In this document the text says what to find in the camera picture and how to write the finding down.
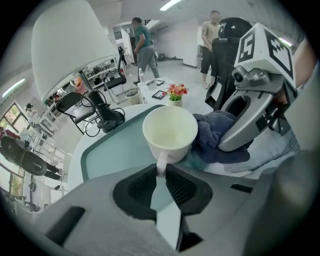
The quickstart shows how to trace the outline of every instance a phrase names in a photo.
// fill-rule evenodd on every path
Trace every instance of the ceiling light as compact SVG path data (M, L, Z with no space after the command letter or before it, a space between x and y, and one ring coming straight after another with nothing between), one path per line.
M17 88L19 85L21 85L26 79L22 78L19 82L16 82L14 85L12 85L8 90L6 90L2 94L2 98L6 97L10 92L12 92L15 88Z
M174 6L176 3L179 3L181 0L171 0L170 2L166 3L164 6L161 7L160 11L166 11L171 6Z
M279 39L280 39L280 41L281 41L282 43L284 43L285 45L287 45L287 46L289 46L289 47L291 47L291 46L292 46L292 43L290 43L290 42L288 42L288 41L286 41L286 40L282 39L281 37L279 37Z

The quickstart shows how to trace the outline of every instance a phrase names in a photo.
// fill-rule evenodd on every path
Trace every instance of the black shorts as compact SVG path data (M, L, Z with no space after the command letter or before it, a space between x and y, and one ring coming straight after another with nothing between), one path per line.
M211 65L211 76L215 77L215 62L212 51L209 51L207 47L202 47L202 60L201 60L201 73L208 74L209 67Z

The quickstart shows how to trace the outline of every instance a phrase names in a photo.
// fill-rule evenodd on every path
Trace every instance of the cup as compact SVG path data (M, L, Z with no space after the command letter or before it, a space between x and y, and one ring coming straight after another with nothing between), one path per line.
M157 159L157 175L164 177L167 164L175 164L187 154L197 136L198 124L184 108L162 106L145 117L142 132Z

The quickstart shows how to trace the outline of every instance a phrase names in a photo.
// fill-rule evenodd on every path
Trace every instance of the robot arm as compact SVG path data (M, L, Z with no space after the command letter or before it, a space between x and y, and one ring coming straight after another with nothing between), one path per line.
M221 110L237 117L221 138L218 148L233 151L253 140L267 127L284 135L290 126L283 111L273 103L282 89L290 106L297 96L291 50L263 25L257 23L240 39L235 70L235 92Z

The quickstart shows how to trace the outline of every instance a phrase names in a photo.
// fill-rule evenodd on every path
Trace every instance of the man in beige shirt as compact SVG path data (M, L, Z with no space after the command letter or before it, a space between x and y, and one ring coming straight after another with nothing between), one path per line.
M219 21L221 20L220 13L213 10L210 13L210 21L206 21L202 25L201 38L204 42L202 48L202 60L201 60L201 73L202 73L202 86L208 89L214 83L215 74L215 63L214 56L212 53L212 41L218 37L219 33ZM207 74L209 67L211 66L211 81L210 86L207 84Z

